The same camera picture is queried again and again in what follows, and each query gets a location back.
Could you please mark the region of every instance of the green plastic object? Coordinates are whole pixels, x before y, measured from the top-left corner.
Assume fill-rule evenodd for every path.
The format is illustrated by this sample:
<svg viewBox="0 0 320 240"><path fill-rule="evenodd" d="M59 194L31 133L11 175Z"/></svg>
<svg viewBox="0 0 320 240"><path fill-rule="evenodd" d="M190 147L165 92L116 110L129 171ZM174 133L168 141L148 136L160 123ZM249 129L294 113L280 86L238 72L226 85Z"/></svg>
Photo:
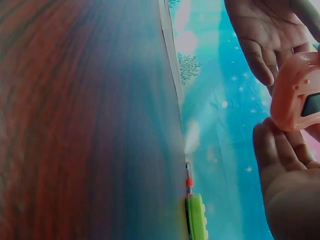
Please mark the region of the green plastic object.
<svg viewBox="0 0 320 240"><path fill-rule="evenodd" d="M200 194L190 194L186 198L187 221L192 240L207 240L205 206Z"/></svg>

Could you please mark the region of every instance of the hand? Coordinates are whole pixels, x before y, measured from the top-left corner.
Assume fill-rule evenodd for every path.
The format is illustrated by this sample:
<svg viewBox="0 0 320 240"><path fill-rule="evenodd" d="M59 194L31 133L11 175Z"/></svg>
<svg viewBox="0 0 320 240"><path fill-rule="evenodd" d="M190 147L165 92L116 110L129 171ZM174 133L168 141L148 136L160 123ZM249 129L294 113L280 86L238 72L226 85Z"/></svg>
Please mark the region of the hand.
<svg viewBox="0 0 320 240"><path fill-rule="evenodd" d="M249 67L267 87L293 53L309 51L307 28L290 0L224 0Z"/></svg>
<svg viewBox="0 0 320 240"><path fill-rule="evenodd" d="M320 163L301 132L280 131L267 118L254 128L253 143L274 239L320 239Z"/></svg>

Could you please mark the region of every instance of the pink toy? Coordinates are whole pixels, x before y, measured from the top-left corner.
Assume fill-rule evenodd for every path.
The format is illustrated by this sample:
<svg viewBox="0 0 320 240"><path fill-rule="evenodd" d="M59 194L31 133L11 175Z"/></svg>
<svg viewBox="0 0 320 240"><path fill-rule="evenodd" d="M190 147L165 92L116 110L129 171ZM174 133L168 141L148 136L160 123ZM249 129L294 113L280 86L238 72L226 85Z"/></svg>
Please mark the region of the pink toy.
<svg viewBox="0 0 320 240"><path fill-rule="evenodd" d="M282 65L270 113L277 127L286 132L320 123L320 53L296 53Z"/></svg>

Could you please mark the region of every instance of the wooden board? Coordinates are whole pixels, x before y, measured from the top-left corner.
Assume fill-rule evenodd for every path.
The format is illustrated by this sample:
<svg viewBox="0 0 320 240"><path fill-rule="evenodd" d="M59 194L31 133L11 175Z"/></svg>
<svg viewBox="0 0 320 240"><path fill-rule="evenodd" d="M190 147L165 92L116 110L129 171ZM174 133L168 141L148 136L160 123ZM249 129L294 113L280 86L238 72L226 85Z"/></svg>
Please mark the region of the wooden board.
<svg viewBox="0 0 320 240"><path fill-rule="evenodd" d="M0 1L0 239L186 239L185 191L158 1Z"/></svg>

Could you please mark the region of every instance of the patterned fabric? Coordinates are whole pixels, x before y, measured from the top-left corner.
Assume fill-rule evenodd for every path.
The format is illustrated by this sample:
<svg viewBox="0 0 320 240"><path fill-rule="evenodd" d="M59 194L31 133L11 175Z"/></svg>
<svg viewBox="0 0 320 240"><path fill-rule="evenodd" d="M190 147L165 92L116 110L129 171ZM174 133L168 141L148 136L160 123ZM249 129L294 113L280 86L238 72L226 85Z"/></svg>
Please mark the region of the patterned fabric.
<svg viewBox="0 0 320 240"><path fill-rule="evenodd" d="M206 206L209 239L273 239L252 143L254 125L269 115L269 93L246 63L223 0L169 0L169 6L185 153ZM319 144L307 138L320 158Z"/></svg>

